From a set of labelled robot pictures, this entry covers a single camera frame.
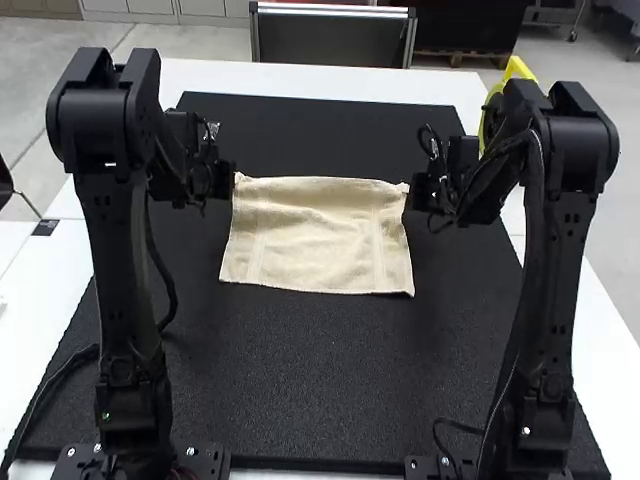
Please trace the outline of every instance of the white table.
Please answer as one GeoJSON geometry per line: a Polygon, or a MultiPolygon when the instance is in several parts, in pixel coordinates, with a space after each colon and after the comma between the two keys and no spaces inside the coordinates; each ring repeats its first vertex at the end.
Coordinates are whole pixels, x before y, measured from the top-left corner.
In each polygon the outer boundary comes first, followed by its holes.
{"type": "MultiPolygon", "coordinates": [[[[160,84],[162,107],[174,107],[185,90],[453,105],[467,134],[477,132],[486,95],[478,75],[468,72],[165,59],[160,84]]],[[[0,295],[9,303],[0,317],[0,450],[18,425],[92,275],[82,210],[70,180],[46,216],[62,219],[53,235],[30,237],[0,278],[0,295]]],[[[510,196],[502,218],[522,259],[525,232],[520,189],[510,196]]],[[[636,478],[637,474],[638,368],[640,349],[585,259],[574,332],[575,389],[616,480],[636,478]]],[[[11,479],[46,480],[52,468],[51,464],[17,462],[11,479]]],[[[281,480],[345,475],[234,471],[232,477],[281,480]]]]}

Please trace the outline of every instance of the gray floor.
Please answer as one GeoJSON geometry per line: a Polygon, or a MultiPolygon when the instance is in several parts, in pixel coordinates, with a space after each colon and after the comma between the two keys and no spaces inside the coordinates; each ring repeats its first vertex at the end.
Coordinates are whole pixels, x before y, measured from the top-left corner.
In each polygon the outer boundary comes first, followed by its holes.
{"type": "MultiPolygon", "coordinates": [[[[250,60],[248,30],[0,18],[0,148],[18,188],[45,210],[65,175],[46,139],[46,98],[76,48],[106,46],[124,61],[136,46],[158,48],[167,57],[250,60]]],[[[546,89],[555,80],[579,80],[616,123],[622,155],[601,198],[587,245],[587,257],[637,340],[640,340],[640,65],[622,59],[628,45],[606,33],[582,29],[574,44],[558,32],[526,31],[516,46],[546,89]]],[[[438,60],[417,68],[448,68],[438,60]]],[[[463,62],[487,87],[500,72],[488,62],[463,62]]],[[[3,220],[32,219],[19,199],[3,220]]]]}

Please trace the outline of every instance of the black foam mat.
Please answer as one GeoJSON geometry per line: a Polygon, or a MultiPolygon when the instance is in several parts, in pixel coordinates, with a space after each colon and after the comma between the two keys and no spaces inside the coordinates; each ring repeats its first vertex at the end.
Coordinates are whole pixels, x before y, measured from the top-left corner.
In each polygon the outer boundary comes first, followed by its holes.
{"type": "MultiPolygon", "coordinates": [[[[185,93],[180,109],[222,122],[219,143],[248,175],[335,175],[408,181],[424,156],[416,129],[443,137],[462,127],[452,107],[185,93]]],[[[152,204],[179,313],[166,351],[176,437],[219,441],[236,458],[386,465],[436,452],[437,416],[482,425],[515,313],[521,268],[500,222],[429,233],[406,212],[416,296],[324,295],[218,279],[230,204],[194,210],[152,204]]],[[[151,269],[158,315],[163,284],[151,269]]],[[[78,306],[48,374],[97,339],[94,283],[78,306]]],[[[21,456],[48,458],[95,441],[92,385],[84,368],[49,402],[21,456]]],[[[569,464],[576,478],[609,473],[581,409],[569,464]]],[[[477,451],[443,432],[454,450],[477,451]]]]}

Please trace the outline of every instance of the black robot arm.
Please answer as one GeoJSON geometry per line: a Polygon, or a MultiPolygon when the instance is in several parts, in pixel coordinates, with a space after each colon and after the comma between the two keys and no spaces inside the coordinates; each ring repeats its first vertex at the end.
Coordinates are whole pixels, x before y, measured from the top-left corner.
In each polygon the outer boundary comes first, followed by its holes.
{"type": "Polygon", "coordinates": [[[183,207],[228,199],[233,188],[233,165],[217,158],[210,125],[163,112],[159,82],[156,50],[134,49],[114,66],[107,50],[83,48],[46,112],[91,243],[101,324],[96,423],[113,460],[104,468],[128,479],[164,479],[174,459],[171,388],[147,285],[147,195],[183,207]]]}
{"type": "Polygon", "coordinates": [[[500,100],[489,112],[495,134],[480,161],[476,137],[449,139],[445,156],[430,127],[419,131],[429,164],[414,175],[409,206],[440,218],[438,228],[489,224],[515,185],[524,186],[520,300],[477,461],[459,465],[454,474],[546,480],[567,464],[582,255],[597,198],[617,164],[619,140],[578,83],[558,82],[545,97],[534,82],[514,79],[500,100]]]}

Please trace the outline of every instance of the towel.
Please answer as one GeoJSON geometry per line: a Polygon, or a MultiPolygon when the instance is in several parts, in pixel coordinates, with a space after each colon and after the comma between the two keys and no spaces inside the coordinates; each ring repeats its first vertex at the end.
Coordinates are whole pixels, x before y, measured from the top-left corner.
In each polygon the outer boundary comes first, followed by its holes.
{"type": "Polygon", "coordinates": [[[402,212],[404,183],[236,173],[220,280],[304,292],[415,288],[402,212]]]}

